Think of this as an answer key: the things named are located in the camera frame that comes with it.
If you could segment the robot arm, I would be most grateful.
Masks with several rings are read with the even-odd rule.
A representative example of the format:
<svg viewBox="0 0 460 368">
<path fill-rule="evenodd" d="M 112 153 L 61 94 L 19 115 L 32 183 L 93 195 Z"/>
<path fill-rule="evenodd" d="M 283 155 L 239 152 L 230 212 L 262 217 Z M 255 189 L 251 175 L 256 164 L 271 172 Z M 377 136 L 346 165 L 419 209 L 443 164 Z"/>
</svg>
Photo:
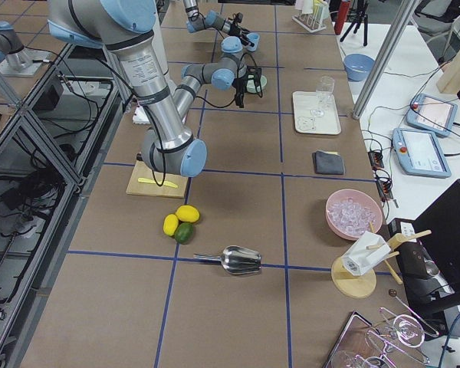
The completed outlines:
<svg viewBox="0 0 460 368">
<path fill-rule="evenodd" d="M 199 12 L 195 1 L 184 3 L 190 32 L 214 28 L 226 33 L 222 56 L 216 63 L 192 64 L 182 69 L 182 82 L 170 87 L 165 51 L 159 33 L 154 1 L 50 1 L 51 35 L 86 48 L 105 48 L 115 55 L 127 86 L 149 118 L 140 159 L 154 172 L 195 177 L 203 170 L 207 148 L 183 123 L 201 86 L 219 90 L 235 88 L 235 103 L 243 104 L 248 80 L 260 81 L 259 67 L 248 67 L 245 53 L 258 46 L 258 35 L 214 11 Z"/>
<path fill-rule="evenodd" d="M 209 11 L 207 15 L 200 12 L 196 0 L 184 0 L 187 16 L 186 27 L 189 33 L 213 28 L 216 31 L 223 32 L 228 36 L 237 37 L 241 44 L 249 51 L 255 51 L 258 46 L 257 40 L 251 39 L 251 32 L 241 26 L 244 15 L 241 12 L 234 13 L 230 18 L 224 18 L 216 11 Z"/>
</svg>

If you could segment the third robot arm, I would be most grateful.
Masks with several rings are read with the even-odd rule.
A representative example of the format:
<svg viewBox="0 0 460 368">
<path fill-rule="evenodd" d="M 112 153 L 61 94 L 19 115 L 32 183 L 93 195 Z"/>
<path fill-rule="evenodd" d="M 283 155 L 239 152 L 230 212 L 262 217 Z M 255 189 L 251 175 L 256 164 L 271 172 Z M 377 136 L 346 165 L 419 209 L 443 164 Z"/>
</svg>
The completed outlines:
<svg viewBox="0 0 460 368">
<path fill-rule="evenodd" d="M 12 25 L 0 21 L 0 73 L 6 77 L 33 77 L 49 60 L 49 51 L 36 51 L 24 46 Z"/>
</svg>

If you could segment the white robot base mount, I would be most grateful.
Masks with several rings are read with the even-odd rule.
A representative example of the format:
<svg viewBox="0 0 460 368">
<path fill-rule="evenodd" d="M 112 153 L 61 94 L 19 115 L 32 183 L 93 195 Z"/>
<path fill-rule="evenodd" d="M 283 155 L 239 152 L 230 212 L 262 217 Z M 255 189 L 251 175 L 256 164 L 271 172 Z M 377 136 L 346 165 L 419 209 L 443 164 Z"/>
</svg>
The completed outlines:
<svg viewBox="0 0 460 368">
<path fill-rule="evenodd" d="M 150 119 L 142 106 L 137 105 L 133 114 L 133 123 L 137 125 L 150 125 Z"/>
</svg>

